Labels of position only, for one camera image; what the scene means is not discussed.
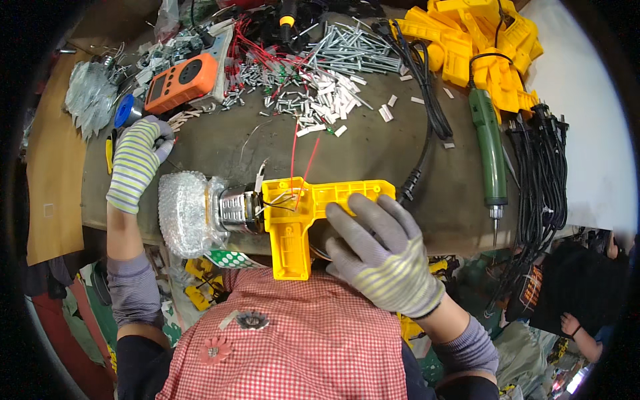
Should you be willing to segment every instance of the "worker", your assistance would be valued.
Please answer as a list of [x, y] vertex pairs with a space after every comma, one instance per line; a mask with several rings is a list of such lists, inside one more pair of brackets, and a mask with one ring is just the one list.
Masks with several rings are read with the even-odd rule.
[[[154, 151], [159, 138], [164, 142]], [[116, 148], [107, 254], [119, 400], [498, 398], [498, 354], [489, 336], [429, 273], [420, 228], [388, 196], [377, 203], [349, 198], [367, 228], [339, 205], [327, 206], [341, 236], [326, 244], [338, 278], [314, 273], [299, 282], [274, 280], [268, 269], [227, 270], [228, 299], [170, 349], [136, 213], [172, 138], [166, 123], [147, 117]], [[427, 387], [391, 312], [429, 335], [445, 370], [435, 389]]]
[[[618, 248], [618, 244], [614, 239], [613, 231], [609, 235], [609, 245], [607, 246], [607, 257], [623, 264], [628, 264], [633, 268], [629, 258], [624, 251]], [[560, 316], [560, 324], [562, 332], [571, 336], [573, 341], [578, 345], [578, 350], [589, 362], [598, 362], [602, 356], [602, 352], [609, 345], [611, 335], [613, 335], [614, 325], [603, 325], [595, 336], [591, 336], [580, 324], [580, 321], [568, 312]]]
[[613, 325], [604, 325], [598, 330], [598, 333], [592, 337], [580, 325], [580, 321], [573, 315], [565, 312], [560, 317], [562, 332], [571, 336], [573, 341], [578, 345], [578, 350], [589, 362], [598, 362], [602, 351], [608, 346], [613, 334]]

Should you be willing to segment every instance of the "orange multimeter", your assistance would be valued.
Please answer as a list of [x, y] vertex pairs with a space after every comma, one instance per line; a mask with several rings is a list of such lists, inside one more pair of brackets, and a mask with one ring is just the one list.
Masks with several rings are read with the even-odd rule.
[[218, 62], [209, 53], [171, 67], [151, 80], [145, 110], [161, 114], [175, 106], [209, 93], [216, 82]]

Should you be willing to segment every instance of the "gray striped glove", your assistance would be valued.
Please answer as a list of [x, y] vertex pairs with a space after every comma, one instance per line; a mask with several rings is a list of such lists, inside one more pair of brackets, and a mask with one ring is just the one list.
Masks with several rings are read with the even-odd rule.
[[142, 192], [173, 148], [175, 135], [168, 123], [150, 115], [127, 128], [116, 146], [107, 201], [129, 214], [138, 213]]
[[327, 272], [349, 282], [383, 310], [410, 318], [433, 311], [442, 300], [444, 284], [429, 272], [422, 231], [411, 214], [387, 195], [376, 204], [356, 193], [348, 204], [382, 244], [339, 205], [327, 205], [328, 221], [351, 247], [334, 238], [327, 241], [333, 260]]

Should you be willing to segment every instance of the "gray work surface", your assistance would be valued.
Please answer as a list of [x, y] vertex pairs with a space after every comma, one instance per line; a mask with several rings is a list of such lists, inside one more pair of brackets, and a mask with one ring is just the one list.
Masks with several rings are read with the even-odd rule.
[[[312, 132], [298, 138], [294, 176], [303, 176], [318, 134], [316, 156], [307, 180], [312, 184], [347, 180], [385, 179], [395, 187], [402, 186], [414, 168], [424, 143], [427, 115], [422, 104], [411, 97], [422, 98], [415, 79], [402, 82], [394, 73], [361, 74], [367, 80], [361, 86], [361, 98], [374, 111], [355, 108], [346, 121], [338, 120], [348, 130], [340, 137], [327, 132]], [[483, 174], [476, 130], [471, 121], [467, 89], [444, 84], [454, 98], [443, 90], [440, 76], [434, 80], [435, 93], [453, 130], [455, 148], [444, 149], [434, 135], [431, 154], [422, 180], [414, 192], [415, 200], [407, 208], [413, 213], [424, 233], [430, 255], [471, 255], [493, 248], [493, 225], [484, 207]], [[287, 90], [296, 90], [290, 85]], [[385, 123], [378, 109], [391, 95], [398, 100], [390, 108], [393, 121]], [[264, 111], [260, 91], [243, 96], [246, 105], [229, 111], [191, 118], [177, 133], [178, 141], [169, 162], [159, 172], [140, 199], [138, 224], [144, 242], [163, 242], [157, 217], [157, 187], [161, 175], [179, 170], [195, 170], [206, 176], [227, 178], [231, 185], [253, 182], [260, 164], [269, 158], [265, 179], [290, 176], [291, 149], [295, 121], [291, 115], [259, 116]], [[256, 125], [272, 120], [251, 137]], [[105, 194], [110, 176], [106, 171], [104, 141], [112, 126], [90, 140], [84, 164], [82, 190], [83, 224], [106, 228]], [[511, 146], [505, 135], [506, 148]], [[516, 228], [518, 188], [508, 174], [509, 205], [500, 222], [498, 247], [513, 241]], [[310, 240], [324, 248], [326, 222], [318, 221], [310, 232]], [[245, 253], [271, 253], [269, 236], [232, 235], [228, 248]]]

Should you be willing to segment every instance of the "checkered apron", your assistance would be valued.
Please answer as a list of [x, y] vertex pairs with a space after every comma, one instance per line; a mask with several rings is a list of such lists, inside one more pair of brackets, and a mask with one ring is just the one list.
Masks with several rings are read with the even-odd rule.
[[[270, 269], [226, 271], [228, 300], [180, 338], [156, 399], [406, 399], [400, 325], [354, 289], [314, 273], [306, 282], [274, 280]], [[269, 325], [220, 323], [234, 310], [266, 313]], [[232, 352], [205, 365], [217, 337]]]

